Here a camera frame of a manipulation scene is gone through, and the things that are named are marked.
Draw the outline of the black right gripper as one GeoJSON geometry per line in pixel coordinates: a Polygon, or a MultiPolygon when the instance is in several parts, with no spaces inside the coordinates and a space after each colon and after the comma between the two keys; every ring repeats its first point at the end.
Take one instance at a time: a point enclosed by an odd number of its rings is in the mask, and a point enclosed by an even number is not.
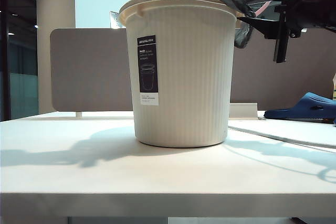
{"type": "Polygon", "coordinates": [[[288,0],[275,7],[279,20],[238,17],[261,32],[275,38],[274,62],[286,61],[289,38],[299,38],[305,28],[323,28],[335,32],[335,0],[288,0]]]}

